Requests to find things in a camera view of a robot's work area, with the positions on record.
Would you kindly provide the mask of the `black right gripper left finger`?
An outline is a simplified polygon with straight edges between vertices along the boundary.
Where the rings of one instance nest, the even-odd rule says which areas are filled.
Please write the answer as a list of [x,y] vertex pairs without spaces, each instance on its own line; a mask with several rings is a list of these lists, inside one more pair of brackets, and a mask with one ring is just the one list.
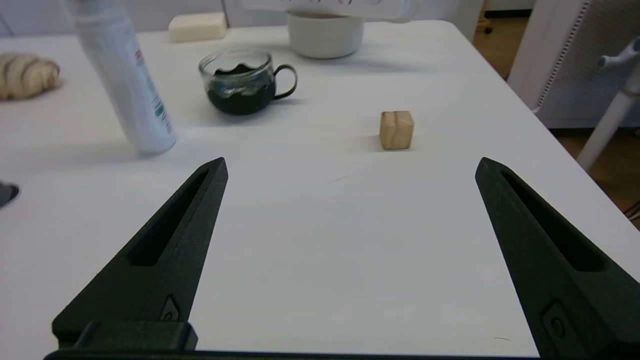
[[52,322],[61,348],[194,347],[188,323],[228,180],[201,165]]

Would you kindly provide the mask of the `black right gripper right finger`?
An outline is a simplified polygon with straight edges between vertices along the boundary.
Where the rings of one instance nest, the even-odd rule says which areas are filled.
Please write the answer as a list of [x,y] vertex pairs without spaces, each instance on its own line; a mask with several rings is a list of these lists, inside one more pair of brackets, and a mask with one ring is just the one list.
[[483,157],[475,182],[539,356],[637,360],[639,282],[509,167]]

